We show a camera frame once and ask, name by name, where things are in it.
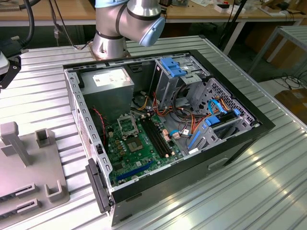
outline table leg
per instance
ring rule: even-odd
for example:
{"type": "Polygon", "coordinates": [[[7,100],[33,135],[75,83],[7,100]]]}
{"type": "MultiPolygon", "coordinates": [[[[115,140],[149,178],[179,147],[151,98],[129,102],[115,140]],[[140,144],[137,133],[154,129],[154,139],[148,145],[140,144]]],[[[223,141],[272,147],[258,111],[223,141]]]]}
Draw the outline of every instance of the table leg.
{"type": "Polygon", "coordinates": [[[234,45],[234,43],[236,42],[236,39],[238,38],[239,34],[241,33],[243,26],[245,25],[246,22],[239,22],[238,25],[236,25],[236,28],[234,30],[234,32],[232,33],[223,53],[228,55],[232,46],[234,45]]]}
{"type": "Polygon", "coordinates": [[[307,66],[307,54],[304,55],[304,57],[302,58],[303,61],[301,62],[301,64],[299,65],[299,67],[295,70],[293,76],[298,78],[299,75],[304,71],[304,69],[307,66]]]}
{"type": "MultiPolygon", "coordinates": [[[[302,20],[296,21],[293,25],[300,25],[302,22],[302,20]]],[[[278,46],[274,49],[274,51],[272,52],[272,54],[269,56],[269,58],[267,59],[268,62],[271,62],[274,57],[277,55],[277,53],[282,49],[282,47],[285,45],[287,39],[283,38],[282,41],[278,44],[278,46]]]]}
{"type": "Polygon", "coordinates": [[[268,48],[270,47],[271,43],[275,40],[275,38],[278,35],[278,30],[279,28],[276,27],[275,30],[273,31],[273,33],[271,34],[271,36],[269,37],[269,39],[266,41],[266,43],[264,44],[264,46],[261,48],[260,52],[256,55],[251,67],[248,70],[248,74],[250,75],[252,73],[252,71],[254,70],[254,68],[257,66],[257,64],[259,63],[259,61],[261,60],[262,56],[265,54],[265,52],[267,52],[268,48]]]}

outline blue cable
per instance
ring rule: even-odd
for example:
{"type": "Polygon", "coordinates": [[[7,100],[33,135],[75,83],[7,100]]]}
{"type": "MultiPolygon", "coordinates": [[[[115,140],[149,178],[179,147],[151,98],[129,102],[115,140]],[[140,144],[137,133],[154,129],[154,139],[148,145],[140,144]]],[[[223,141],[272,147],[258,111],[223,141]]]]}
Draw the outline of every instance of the blue cable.
{"type": "Polygon", "coordinates": [[[217,102],[217,100],[215,99],[212,99],[212,100],[209,100],[208,102],[208,108],[209,108],[209,111],[212,115],[214,115],[214,112],[211,108],[211,102],[213,102],[214,104],[216,104],[217,108],[220,110],[221,113],[224,113],[224,114],[227,114],[227,112],[223,109],[223,107],[221,106],[220,103],[217,102]]]}
{"type": "Polygon", "coordinates": [[[170,136],[172,136],[174,133],[179,132],[178,130],[173,130],[172,132],[169,133],[170,136]]]}

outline motherboard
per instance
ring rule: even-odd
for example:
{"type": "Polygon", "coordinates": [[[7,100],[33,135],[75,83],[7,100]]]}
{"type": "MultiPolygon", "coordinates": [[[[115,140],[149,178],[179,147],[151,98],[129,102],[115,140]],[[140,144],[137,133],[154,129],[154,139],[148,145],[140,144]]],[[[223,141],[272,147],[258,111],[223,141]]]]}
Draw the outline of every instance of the motherboard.
{"type": "Polygon", "coordinates": [[[113,166],[110,180],[114,186],[136,180],[183,157],[157,115],[137,119],[127,115],[106,130],[108,157],[113,166]]]}

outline ribbed aluminum surface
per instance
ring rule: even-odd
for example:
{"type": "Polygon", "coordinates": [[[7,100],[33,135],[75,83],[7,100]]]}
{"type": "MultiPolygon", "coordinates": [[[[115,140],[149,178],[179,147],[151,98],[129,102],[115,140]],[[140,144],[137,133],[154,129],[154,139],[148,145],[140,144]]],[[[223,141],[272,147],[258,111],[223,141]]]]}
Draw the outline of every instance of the ribbed aluminum surface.
{"type": "MultiPolygon", "coordinates": [[[[128,42],[132,55],[199,50],[275,124],[236,162],[161,201],[113,229],[307,229],[306,126],[198,36],[160,39],[153,47],[128,42]]],[[[110,229],[99,213],[87,160],[70,113],[63,64],[93,60],[88,51],[71,47],[30,50],[23,68],[0,94],[0,123],[16,121],[20,134],[51,128],[71,199],[10,229],[110,229]]]]}
{"type": "Polygon", "coordinates": [[[307,52],[307,25],[281,26],[280,33],[307,52]]]}

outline ventilation grille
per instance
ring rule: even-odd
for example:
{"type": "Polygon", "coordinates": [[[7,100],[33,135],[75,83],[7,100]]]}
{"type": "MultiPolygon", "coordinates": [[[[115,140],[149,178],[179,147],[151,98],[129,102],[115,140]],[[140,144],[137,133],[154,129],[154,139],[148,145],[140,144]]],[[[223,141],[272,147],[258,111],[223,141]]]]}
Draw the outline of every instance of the ventilation grille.
{"type": "Polygon", "coordinates": [[[206,141],[206,138],[200,139],[199,142],[196,144],[195,147],[198,148],[203,142],[207,142],[207,141],[206,141]]]}
{"type": "Polygon", "coordinates": [[[80,136],[81,136],[81,140],[83,142],[83,146],[85,148],[85,151],[87,153],[87,156],[90,158],[92,157],[92,153],[91,153],[91,143],[90,143],[90,139],[87,135],[87,131],[84,125],[84,122],[82,120],[81,115],[78,115],[78,122],[79,122],[79,127],[80,127],[80,136]]]}
{"type": "MultiPolygon", "coordinates": [[[[236,100],[231,99],[227,93],[213,80],[210,80],[207,85],[211,85],[211,87],[207,88],[207,92],[202,94],[202,100],[195,110],[196,113],[209,114],[210,110],[208,108],[208,102],[211,99],[215,99],[216,97],[220,97],[223,99],[225,104],[229,109],[238,109],[242,116],[247,119],[249,122],[254,121],[255,119],[251,117],[245,109],[243,109],[236,100]]],[[[212,110],[216,110],[217,106],[214,103],[211,103],[212,110]]]]}

